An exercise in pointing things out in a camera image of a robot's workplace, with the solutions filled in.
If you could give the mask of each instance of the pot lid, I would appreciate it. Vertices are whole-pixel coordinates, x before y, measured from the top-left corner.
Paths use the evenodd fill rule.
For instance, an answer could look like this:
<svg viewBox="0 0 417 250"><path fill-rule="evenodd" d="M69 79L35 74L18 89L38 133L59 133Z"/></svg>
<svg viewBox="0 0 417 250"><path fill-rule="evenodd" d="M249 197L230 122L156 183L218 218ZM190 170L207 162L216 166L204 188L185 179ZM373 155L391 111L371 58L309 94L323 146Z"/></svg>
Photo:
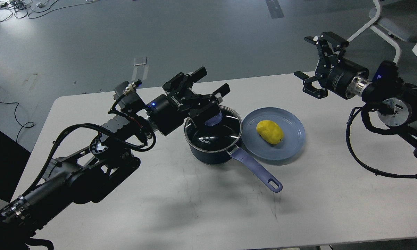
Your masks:
<svg viewBox="0 0 417 250"><path fill-rule="evenodd" d="M185 122L187 142L202 152L221 152L234 145L242 133L240 116L232 109L219 106L221 112L196 127L188 118Z"/></svg>

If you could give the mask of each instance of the white chair leg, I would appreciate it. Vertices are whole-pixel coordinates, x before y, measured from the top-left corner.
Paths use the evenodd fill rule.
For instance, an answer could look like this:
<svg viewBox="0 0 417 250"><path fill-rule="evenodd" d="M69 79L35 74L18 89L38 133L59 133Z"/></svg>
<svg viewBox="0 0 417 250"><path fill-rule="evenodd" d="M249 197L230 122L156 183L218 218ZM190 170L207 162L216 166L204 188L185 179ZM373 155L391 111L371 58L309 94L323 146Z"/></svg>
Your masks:
<svg viewBox="0 0 417 250"><path fill-rule="evenodd" d="M366 24L364 24L363 27L361 27L357 32L355 32L351 37L348 38L348 42L351 42L354 40L358 35L360 35L363 31L367 30L372 24L374 24L378 19L380 18L381 14L381 4L379 0L373 0L376 8L375 16Z"/></svg>
<svg viewBox="0 0 417 250"><path fill-rule="evenodd" d="M398 61L401 56L401 49L399 44L389 35L386 35L386 33L382 32L380 29L378 29L375 26L370 27L371 30L373 30L377 35L381 36L386 42L388 42L390 45L394 46L395 48L395 57L393 62L398 65Z"/></svg>

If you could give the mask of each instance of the black box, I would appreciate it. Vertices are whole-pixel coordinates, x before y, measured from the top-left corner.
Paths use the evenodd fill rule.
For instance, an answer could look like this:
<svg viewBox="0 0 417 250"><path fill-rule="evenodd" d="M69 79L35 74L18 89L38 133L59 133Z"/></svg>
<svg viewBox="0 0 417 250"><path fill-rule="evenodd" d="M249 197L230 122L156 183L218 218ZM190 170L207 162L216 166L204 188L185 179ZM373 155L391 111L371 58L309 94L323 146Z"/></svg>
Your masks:
<svg viewBox="0 0 417 250"><path fill-rule="evenodd" d="M0 131L0 199L11 201L31 153Z"/></svg>

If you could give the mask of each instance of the handle hole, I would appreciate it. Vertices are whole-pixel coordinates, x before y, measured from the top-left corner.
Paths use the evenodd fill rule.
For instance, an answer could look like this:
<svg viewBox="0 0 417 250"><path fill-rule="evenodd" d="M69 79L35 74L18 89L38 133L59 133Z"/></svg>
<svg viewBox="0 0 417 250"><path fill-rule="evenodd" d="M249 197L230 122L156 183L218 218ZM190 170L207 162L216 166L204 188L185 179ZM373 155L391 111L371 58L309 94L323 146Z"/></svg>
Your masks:
<svg viewBox="0 0 417 250"><path fill-rule="evenodd" d="M278 183L276 183L275 182L275 180L273 180L273 179L269 179L268 180L268 183L273 187L273 188L278 188L278 187L280 187L279 185L278 185Z"/></svg>

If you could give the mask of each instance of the blue handle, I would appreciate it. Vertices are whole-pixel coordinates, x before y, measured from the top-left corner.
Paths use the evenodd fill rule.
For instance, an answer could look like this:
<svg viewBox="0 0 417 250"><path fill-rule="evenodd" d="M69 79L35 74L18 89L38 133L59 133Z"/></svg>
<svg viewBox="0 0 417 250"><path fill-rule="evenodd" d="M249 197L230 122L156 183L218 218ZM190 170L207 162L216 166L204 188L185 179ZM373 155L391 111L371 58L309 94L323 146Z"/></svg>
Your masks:
<svg viewBox="0 0 417 250"><path fill-rule="evenodd" d="M237 148L235 152L232 152L230 155L235 160L239 160L245 166L247 166L250 171L256 175L270 190L275 193L281 192L283 190L283 184L281 184L278 179L276 179L270 172L267 171L259 162L257 162L253 157L251 157L244 149Z"/></svg>

